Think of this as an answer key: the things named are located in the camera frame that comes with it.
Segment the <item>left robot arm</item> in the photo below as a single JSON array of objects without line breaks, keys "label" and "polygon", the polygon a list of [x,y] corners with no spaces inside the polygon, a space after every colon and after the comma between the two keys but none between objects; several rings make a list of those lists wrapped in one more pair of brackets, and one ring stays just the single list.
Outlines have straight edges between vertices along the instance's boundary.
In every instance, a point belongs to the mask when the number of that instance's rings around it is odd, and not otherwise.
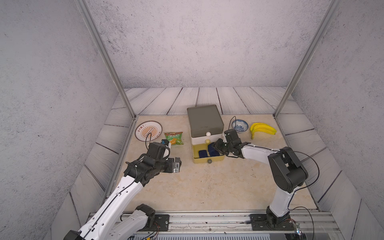
[{"label": "left robot arm", "polygon": [[156,211],[141,204],[123,221],[118,220],[133,198],[160,173],[178,173],[180,158],[170,158],[171,143],[150,143],[146,153],[128,163],[124,175],[110,197],[78,231],[70,230],[66,240],[127,240],[141,230],[154,229]]}]

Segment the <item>navy brooch box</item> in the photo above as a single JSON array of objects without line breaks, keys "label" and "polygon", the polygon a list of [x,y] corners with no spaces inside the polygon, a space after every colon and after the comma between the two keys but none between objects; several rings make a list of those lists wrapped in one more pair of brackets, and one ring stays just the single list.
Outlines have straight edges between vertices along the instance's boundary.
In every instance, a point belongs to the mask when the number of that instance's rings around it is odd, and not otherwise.
[{"label": "navy brooch box", "polygon": [[208,155],[208,152],[206,150],[200,150],[199,151],[199,158],[203,159],[203,158],[208,158],[209,155]]},{"label": "navy brooch box", "polygon": [[215,144],[216,144],[216,143],[210,143],[210,144],[208,145],[208,151],[209,151],[209,152],[216,151]]},{"label": "navy brooch box", "polygon": [[220,153],[215,149],[209,149],[210,157],[218,157],[220,156]]}]

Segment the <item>three-tier drawer cabinet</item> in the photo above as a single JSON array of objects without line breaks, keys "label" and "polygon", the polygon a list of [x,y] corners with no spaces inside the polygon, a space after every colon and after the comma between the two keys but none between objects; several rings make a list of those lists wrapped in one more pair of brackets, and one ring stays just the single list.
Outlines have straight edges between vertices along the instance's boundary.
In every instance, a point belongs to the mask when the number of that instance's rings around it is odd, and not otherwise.
[{"label": "three-tier drawer cabinet", "polygon": [[[216,105],[205,105],[187,108],[190,124],[193,162],[195,164],[211,164],[222,161],[225,155],[210,157],[208,145],[221,139],[224,132],[224,122]],[[199,151],[206,150],[208,158],[199,158]]]}]

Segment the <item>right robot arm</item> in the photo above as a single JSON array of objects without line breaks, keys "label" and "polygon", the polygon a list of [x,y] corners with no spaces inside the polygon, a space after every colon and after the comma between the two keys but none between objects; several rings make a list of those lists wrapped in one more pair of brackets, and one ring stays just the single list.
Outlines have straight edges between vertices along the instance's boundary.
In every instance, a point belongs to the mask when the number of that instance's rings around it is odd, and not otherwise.
[{"label": "right robot arm", "polygon": [[282,228],[290,218],[290,203],[295,193],[305,183],[308,172],[295,151],[289,147],[272,150],[242,142],[234,129],[224,132],[225,139],[218,139],[214,149],[231,158],[255,160],[270,166],[277,189],[272,203],[267,207],[265,224],[267,228]]}]

